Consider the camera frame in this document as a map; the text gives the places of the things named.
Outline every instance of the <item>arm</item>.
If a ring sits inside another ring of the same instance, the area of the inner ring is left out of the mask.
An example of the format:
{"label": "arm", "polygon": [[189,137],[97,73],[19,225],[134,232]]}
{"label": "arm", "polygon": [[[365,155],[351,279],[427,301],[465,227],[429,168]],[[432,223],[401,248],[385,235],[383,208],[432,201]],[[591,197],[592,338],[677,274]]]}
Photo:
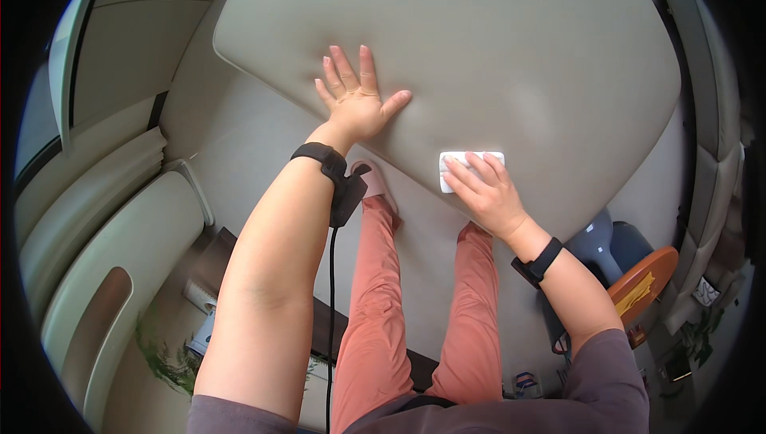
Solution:
{"label": "arm", "polygon": [[[468,153],[466,160],[484,181],[452,160],[446,161],[451,173],[445,174],[444,180],[479,222],[502,239],[522,262],[536,259],[551,236],[524,211],[508,171],[491,154],[485,154],[483,160]],[[571,337],[573,359],[594,335],[612,328],[624,330],[604,287],[566,249],[545,272],[540,287]]]}
{"label": "arm", "polygon": [[[316,80],[330,120],[306,141],[332,146],[345,157],[411,95],[399,92],[381,104],[369,48],[359,50],[361,84],[340,47],[330,51],[340,78],[328,57],[324,69],[335,96]],[[258,201],[226,268],[195,394],[254,406],[297,424],[311,349],[314,278],[332,193],[321,163],[304,157],[290,161]]]}

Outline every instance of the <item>gray shirt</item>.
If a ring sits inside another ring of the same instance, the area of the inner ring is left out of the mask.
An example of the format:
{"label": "gray shirt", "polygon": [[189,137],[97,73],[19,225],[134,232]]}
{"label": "gray shirt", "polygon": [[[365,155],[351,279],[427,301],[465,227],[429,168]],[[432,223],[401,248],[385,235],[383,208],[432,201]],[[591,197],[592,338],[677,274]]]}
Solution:
{"label": "gray shirt", "polygon": [[[593,336],[580,349],[561,400],[482,402],[443,408],[423,406],[397,412],[402,396],[369,412],[345,432],[648,432],[649,398],[620,330]],[[190,434],[207,432],[295,432],[281,416],[238,402],[194,396]]]}

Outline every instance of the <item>sleeve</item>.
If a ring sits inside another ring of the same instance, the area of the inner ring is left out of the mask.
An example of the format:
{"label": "sleeve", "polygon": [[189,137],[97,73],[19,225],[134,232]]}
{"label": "sleeve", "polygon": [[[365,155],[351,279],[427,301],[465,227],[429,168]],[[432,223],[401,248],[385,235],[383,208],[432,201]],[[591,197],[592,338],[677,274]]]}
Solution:
{"label": "sleeve", "polygon": [[619,329],[596,334],[580,349],[564,398],[587,404],[615,432],[649,431],[649,397],[627,335]]}
{"label": "sleeve", "polygon": [[287,434],[296,431],[292,422],[282,416],[239,402],[201,395],[193,396],[191,402],[187,434]]}

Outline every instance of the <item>finger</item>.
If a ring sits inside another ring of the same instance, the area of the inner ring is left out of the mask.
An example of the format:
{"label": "finger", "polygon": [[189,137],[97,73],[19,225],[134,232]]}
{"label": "finger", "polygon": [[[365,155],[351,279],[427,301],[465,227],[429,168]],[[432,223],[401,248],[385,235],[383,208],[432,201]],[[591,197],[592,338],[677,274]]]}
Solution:
{"label": "finger", "polygon": [[500,180],[502,184],[508,186],[513,184],[511,177],[508,175],[508,170],[495,155],[491,153],[484,153],[484,161],[486,161],[490,167],[492,167],[493,171],[495,171],[495,175],[497,175],[497,179]]}
{"label": "finger", "polygon": [[332,58],[335,60],[336,65],[338,65],[340,80],[343,81],[346,92],[353,92],[359,88],[359,82],[356,80],[354,69],[351,68],[349,60],[345,57],[343,50],[341,50],[337,45],[331,45],[330,53],[332,54]]}
{"label": "finger", "polygon": [[378,94],[378,81],[375,79],[375,64],[368,46],[359,47],[359,80],[361,89],[371,95]]}
{"label": "finger", "polygon": [[462,181],[458,180],[455,175],[450,172],[444,174],[444,181],[450,185],[455,194],[463,200],[463,202],[471,208],[476,199],[479,197],[473,190],[468,188]]}
{"label": "finger", "polygon": [[345,93],[345,86],[340,83],[340,78],[335,71],[335,64],[329,56],[326,56],[322,61],[325,66],[325,76],[327,77],[327,83],[330,84],[332,92],[336,95],[336,98],[343,96]]}
{"label": "finger", "polygon": [[452,157],[446,157],[444,161],[446,162],[446,167],[450,169],[450,172],[453,175],[455,175],[455,178],[462,181],[468,188],[477,193],[484,190],[484,187],[486,187],[484,181],[468,171],[468,168],[465,168],[461,162]]}
{"label": "finger", "polygon": [[466,152],[466,161],[479,172],[484,179],[484,183],[491,187],[496,187],[500,184],[500,180],[497,178],[495,170],[490,167],[486,161],[482,160],[479,155],[474,152]]}
{"label": "finger", "polygon": [[335,108],[335,97],[330,94],[330,92],[327,91],[327,87],[325,86],[325,83],[321,81],[321,79],[315,79],[314,83],[316,84],[316,92],[319,93],[320,98],[322,101],[327,105],[327,108],[332,110]]}
{"label": "finger", "polygon": [[402,90],[394,94],[385,101],[381,106],[381,114],[383,118],[388,122],[388,119],[394,116],[399,110],[401,110],[412,99],[412,92],[409,90]]}

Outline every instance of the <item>yellow cloth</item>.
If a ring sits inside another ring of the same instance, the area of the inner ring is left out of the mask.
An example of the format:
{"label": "yellow cloth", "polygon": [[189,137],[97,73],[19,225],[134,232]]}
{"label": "yellow cloth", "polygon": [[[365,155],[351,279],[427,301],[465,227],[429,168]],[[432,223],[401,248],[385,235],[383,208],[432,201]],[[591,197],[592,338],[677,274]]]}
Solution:
{"label": "yellow cloth", "polygon": [[654,281],[654,276],[652,276],[652,272],[649,271],[649,273],[644,276],[644,279],[642,279],[635,288],[631,289],[630,292],[625,295],[624,298],[620,299],[618,304],[614,305],[615,308],[618,310],[618,314],[622,317],[623,314],[627,312],[627,310],[631,309],[641,298],[648,295],[652,288],[652,282]]}

